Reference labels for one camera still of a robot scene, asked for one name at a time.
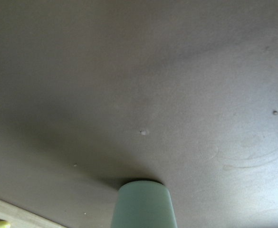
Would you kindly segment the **green cup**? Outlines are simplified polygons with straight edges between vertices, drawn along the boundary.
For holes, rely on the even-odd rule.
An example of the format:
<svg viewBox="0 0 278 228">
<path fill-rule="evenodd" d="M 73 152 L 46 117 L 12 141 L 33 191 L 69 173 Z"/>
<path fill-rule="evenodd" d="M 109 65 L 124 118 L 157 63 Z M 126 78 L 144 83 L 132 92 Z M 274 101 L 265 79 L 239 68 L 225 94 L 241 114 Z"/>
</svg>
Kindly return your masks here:
<svg viewBox="0 0 278 228">
<path fill-rule="evenodd" d="M 123 185 L 113 212 L 112 228 L 176 228 L 169 190 L 160 183 L 138 180 Z"/>
</svg>

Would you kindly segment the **wooden cutting board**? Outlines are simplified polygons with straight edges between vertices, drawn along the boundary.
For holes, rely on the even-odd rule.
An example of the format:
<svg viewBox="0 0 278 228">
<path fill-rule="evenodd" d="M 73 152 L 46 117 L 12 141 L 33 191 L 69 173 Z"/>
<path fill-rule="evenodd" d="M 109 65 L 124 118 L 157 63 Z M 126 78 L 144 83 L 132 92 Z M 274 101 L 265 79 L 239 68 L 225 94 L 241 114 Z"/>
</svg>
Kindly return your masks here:
<svg viewBox="0 0 278 228">
<path fill-rule="evenodd" d="M 11 228 L 62 228 L 51 220 L 0 200 L 0 220 L 11 224 Z"/>
</svg>

